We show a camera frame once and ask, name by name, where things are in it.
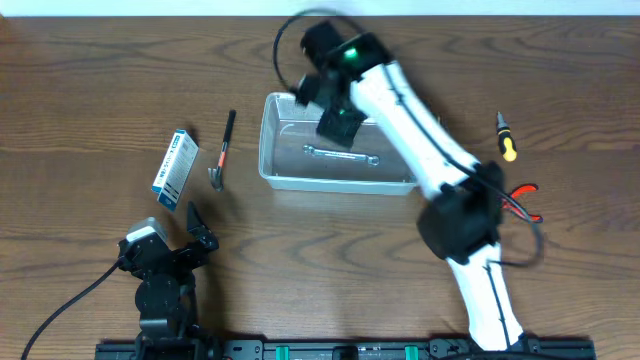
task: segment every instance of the silver wrench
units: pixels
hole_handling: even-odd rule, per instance
[[[345,159],[345,160],[353,160],[353,161],[362,161],[366,162],[371,166],[378,166],[380,164],[380,158],[376,155],[367,155],[367,154],[356,154],[356,153],[348,153],[342,151],[330,151],[330,150],[320,150],[316,149],[312,145],[304,145],[302,150],[305,154],[313,155],[313,156],[325,156],[336,159]]]

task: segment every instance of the white backdrop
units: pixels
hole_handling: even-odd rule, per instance
[[[640,15],[640,0],[0,0],[3,16]]]

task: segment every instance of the pliers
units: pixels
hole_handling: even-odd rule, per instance
[[[516,199],[520,197],[522,194],[526,194],[529,192],[536,192],[538,191],[538,189],[539,189],[538,185],[536,184],[523,184],[513,189],[513,191],[511,191],[511,193],[509,194],[509,196],[511,196],[512,199]],[[513,205],[511,205],[504,199],[502,200],[502,208],[511,211],[520,219],[526,220],[524,214],[520,210],[513,207]],[[534,223],[539,224],[542,222],[542,216],[540,215],[529,214],[529,216],[531,217],[531,220],[533,220]]]

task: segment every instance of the green led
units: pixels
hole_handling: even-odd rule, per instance
[[[347,59],[354,59],[358,56],[358,51],[356,48],[349,48],[344,52],[344,57]]]

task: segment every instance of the screwdriver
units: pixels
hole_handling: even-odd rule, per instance
[[[504,121],[504,117],[500,111],[498,111],[498,122],[496,126],[498,130],[498,147],[500,148],[500,153],[502,157],[511,162],[518,157],[518,152],[516,150],[516,143],[513,141],[511,137],[511,129],[506,121]]]

